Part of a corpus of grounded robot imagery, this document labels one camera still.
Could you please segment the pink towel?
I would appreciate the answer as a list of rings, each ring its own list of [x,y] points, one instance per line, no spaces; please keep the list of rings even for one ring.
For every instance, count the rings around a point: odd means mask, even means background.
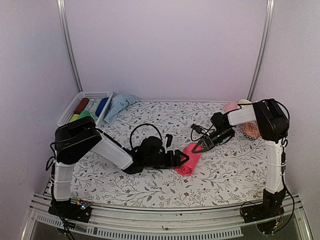
[[[202,153],[193,153],[192,150],[197,144],[192,142],[182,151],[189,157],[189,160],[179,167],[175,167],[174,171],[182,176],[190,176],[193,174],[197,163],[199,162]]]

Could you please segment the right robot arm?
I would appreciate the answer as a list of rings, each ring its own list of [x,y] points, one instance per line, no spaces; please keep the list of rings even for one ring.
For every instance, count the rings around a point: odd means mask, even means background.
[[[286,151],[290,114],[287,108],[273,98],[251,103],[240,103],[238,108],[226,113],[216,112],[210,119],[213,132],[206,130],[192,149],[199,154],[228,142],[234,137],[234,127],[256,122],[264,140],[267,157],[267,181],[263,191],[263,203],[258,213],[269,218],[282,205],[287,188],[284,183]]]

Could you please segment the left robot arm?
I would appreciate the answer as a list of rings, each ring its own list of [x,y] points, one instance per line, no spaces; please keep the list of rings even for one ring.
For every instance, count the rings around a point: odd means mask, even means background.
[[[63,216],[74,213],[71,201],[72,174],[76,163],[88,152],[110,161],[126,174],[138,174],[145,168],[172,169],[185,164],[190,158],[180,150],[168,150],[172,135],[165,138],[150,136],[138,146],[125,148],[102,129],[92,117],[86,116],[58,127],[54,142],[49,147],[52,157],[46,168],[51,168],[51,194],[55,209]]]

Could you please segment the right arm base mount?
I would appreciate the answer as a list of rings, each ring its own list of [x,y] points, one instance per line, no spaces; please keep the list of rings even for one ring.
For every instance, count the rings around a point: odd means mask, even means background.
[[[282,206],[275,209],[264,208],[263,204],[242,205],[239,210],[245,223],[261,221],[269,218],[274,218],[285,213]]]

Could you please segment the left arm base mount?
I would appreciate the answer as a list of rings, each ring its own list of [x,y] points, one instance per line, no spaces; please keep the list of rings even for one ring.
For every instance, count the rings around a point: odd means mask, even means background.
[[[92,208],[84,203],[72,203],[70,199],[67,201],[52,200],[48,213],[62,219],[88,223]]]

